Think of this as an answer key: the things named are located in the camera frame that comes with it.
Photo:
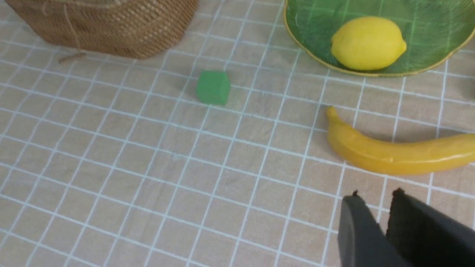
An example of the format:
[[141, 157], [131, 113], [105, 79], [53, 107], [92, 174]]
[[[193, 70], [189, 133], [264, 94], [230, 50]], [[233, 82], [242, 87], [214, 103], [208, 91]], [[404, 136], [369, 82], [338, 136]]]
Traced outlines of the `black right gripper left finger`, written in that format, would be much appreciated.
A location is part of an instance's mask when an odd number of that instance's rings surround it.
[[338, 248], [343, 267], [412, 267], [409, 206], [416, 198], [394, 191], [387, 231], [383, 232], [364, 199], [353, 191], [342, 199]]

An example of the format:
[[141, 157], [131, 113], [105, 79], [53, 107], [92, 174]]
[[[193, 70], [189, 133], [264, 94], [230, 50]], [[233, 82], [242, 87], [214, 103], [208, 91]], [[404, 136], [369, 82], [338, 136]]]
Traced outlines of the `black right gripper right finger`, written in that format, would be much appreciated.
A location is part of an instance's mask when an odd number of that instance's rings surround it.
[[414, 267], [473, 267], [475, 232], [426, 203], [393, 191], [386, 238]]

